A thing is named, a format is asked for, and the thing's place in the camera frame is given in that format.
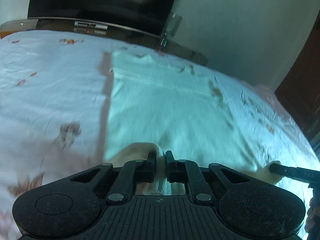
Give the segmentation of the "person's right hand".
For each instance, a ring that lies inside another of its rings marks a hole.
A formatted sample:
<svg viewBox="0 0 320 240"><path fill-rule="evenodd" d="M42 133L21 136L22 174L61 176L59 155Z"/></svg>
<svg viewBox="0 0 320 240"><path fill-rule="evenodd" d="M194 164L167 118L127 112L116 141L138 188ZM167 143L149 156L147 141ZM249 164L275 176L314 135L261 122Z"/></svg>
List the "person's right hand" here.
<svg viewBox="0 0 320 240"><path fill-rule="evenodd" d="M316 228L319 228L319 205L315 205L314 199L311 198L304 229L311 233Z"/></svg>

